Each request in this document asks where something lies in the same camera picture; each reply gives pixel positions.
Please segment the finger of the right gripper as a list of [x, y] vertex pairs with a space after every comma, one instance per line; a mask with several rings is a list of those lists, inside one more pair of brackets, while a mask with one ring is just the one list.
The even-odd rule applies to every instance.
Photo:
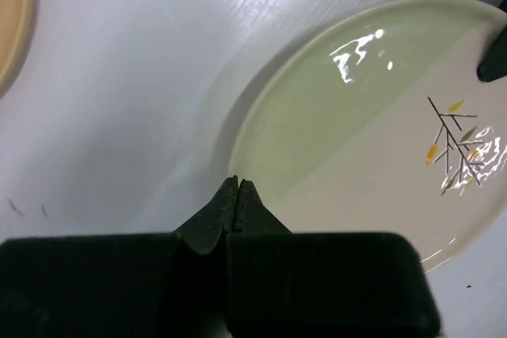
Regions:
[[507, 75], [507, 30], [504, 27], [492, 44], [486, 49], [476, 70], [481, 82], [493, 82]]

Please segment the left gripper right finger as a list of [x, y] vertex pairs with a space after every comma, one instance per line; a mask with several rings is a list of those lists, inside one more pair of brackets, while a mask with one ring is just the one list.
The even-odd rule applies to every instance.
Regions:
[[290, 234], [291, 231], [262, 203], [251, 180], [242, 180], [234, 209], [233, 231], [244, 234]]

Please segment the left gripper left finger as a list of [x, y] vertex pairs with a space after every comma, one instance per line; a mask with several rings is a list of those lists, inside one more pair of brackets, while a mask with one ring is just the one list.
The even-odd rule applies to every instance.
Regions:
[[175, 233], [194, 253], [210, 254], [218, 245], [223, 231], [230, 231], [238, 198], [238, 178], [228, 177], [197, 213], [179, 226]]

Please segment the green and cream plate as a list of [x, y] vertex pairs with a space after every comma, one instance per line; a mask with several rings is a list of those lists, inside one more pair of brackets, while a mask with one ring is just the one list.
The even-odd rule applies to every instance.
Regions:
[[347, 17], [262, 89], [230, 173], [290, 230], [395, 232], [440, 267], [506, 211], [506, 82], [476, 76], [505, 23], [475, 0]]

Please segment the yellow and cream plate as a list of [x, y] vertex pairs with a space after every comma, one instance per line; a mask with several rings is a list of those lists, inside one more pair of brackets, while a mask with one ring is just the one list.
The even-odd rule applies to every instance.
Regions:
[[1, 95], [25, 61], [34, 25], [36, 0], [1, 0]]

